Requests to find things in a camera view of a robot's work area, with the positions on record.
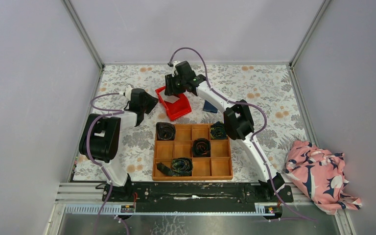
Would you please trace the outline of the navy blue card holder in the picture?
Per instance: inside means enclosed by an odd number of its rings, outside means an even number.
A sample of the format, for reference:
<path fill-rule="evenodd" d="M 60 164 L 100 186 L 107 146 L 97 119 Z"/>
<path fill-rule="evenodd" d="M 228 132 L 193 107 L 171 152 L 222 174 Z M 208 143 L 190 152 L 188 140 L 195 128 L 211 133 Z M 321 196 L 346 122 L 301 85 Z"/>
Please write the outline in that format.
<path fill-rule="evenodd" d="M 214 113 L 214 114 L 218 113 L 218 109 L 206 100 L 204 102 L 203 111 L 209 112 L 209 113 Z"/>

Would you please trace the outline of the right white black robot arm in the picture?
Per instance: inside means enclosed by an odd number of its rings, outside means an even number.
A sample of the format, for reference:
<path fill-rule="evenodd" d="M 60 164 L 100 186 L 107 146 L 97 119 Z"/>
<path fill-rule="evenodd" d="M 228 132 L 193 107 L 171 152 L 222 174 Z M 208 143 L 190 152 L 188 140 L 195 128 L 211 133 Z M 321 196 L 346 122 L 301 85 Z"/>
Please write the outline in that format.
<path fill-rule="evenodd" d="M 269 202 L 275 201 L 285 187 L 281 174 L 273 167 L 257 140 L 258 131 L 250 112 L 252 104 L 245 100 L 230 100 L 214 88 L 206 75 L 196 74 L 187 61 L 171 61 L 172 72 L 165 76 L 165 94 L 177 95 L 190 92 L 204 99 L 223 114 L 227 136 L 236 141 L 245 151 L 258 171 L 259 183 L 263 185 L 261 195 Z"/>

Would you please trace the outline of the red plastic bin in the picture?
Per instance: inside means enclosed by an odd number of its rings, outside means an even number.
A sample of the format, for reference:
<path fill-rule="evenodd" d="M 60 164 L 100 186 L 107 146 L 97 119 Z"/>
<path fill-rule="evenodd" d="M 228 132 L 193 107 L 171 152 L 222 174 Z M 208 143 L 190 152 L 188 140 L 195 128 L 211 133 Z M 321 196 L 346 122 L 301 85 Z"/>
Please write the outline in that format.
<path fill-rule="evenodd" d="M 155 92 L 158 96 L 159 102 L 163 105 L 165 112 L 171 121 L 175 121 L 176 119 L 191 113 L 192 109 L 189 100 L 184 94 L 178 94 L 177 96 L 180 100 L 172 104 L 163 100 L 163 97 L 165 96 L 165 86 L 156 89 Z"/>

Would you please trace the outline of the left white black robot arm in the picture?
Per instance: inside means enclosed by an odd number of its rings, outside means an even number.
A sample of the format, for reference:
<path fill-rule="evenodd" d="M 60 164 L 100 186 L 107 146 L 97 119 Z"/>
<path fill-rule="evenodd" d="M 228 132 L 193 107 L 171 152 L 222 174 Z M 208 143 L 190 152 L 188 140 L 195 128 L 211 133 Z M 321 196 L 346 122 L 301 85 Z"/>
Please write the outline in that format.
<path fill-rule="evenodd" d="M 120 201 L 127 201 L 132 196 L 132 188 L 126 183 L 130 176 L 116 159 L 121 148 L 121 139 L 131 128 L 139 126 L 144 116 L 158 104 L 159 99 L 146 90 L 128 86 L 121 93 L 128 101 L 123 109 L 103 109 L 94 106 L 98 98 L 109 96 L 103 94 L 91 100 L 90 105 L 105 114 L 91 113 L 79 142 L 79 153 L 86 156 L 93 164 L 100 167 L 107 178 L 107 183 L 114 186 L 114 196 Z"/>

